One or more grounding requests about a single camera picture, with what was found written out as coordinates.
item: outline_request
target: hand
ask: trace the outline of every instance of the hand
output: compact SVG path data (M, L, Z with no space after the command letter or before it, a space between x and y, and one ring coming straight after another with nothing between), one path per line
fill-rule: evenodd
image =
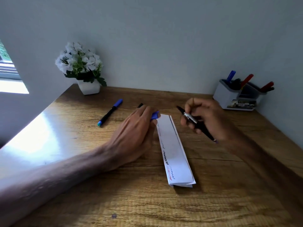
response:
M185 112L192 116L200 116L211 135L217 141L229 141L236 138L242 132L226 117L219 103L213 99L191 98L185 103ZM184 116L181 124L202 134L200 129L188 122Z
M105 144L106 150L109 150L114 159L112 169L135 161L145 151L151 149L157 120L150 121L150 119L152 113L156 111L146 105L137 108L113 133L111 139Z

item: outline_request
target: pen holder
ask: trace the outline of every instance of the pen holder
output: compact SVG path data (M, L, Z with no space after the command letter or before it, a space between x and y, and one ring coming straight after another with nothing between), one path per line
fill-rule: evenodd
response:
M250 82L244 86L243 90L233 90L225 81L224 79L219 80L213 96L223 109L253 111L263 96L266 95Z

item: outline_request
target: white pot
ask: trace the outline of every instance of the white pot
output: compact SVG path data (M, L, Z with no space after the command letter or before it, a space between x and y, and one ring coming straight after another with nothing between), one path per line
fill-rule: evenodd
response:
M100 83L95 79L93 83L77 80L80 90L83 95L96 94L100 92Z

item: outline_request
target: person's left arm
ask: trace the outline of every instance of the person's left arm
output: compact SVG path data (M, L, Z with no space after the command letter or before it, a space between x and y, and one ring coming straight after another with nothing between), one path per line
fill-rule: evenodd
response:
M94 150L0 180L1 226L10 226L72 186L132 162L152 146L156 120L151 107L137 108Z

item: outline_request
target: wooden tabletop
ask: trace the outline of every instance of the wooden tabletop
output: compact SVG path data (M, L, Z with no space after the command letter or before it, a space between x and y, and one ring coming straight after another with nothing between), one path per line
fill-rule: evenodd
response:
M105 143L139 103L172 115L197 182L168 185L157 132L136 162L73 187L14 226L291 226L291 218L239 158L180 125L176 105L210 95L101 88L84 96L72 85L0 150L0 178L83 153ZM97 123L123 104L103 128ZM257 112L226 111L266 151L303 176L303 151Z

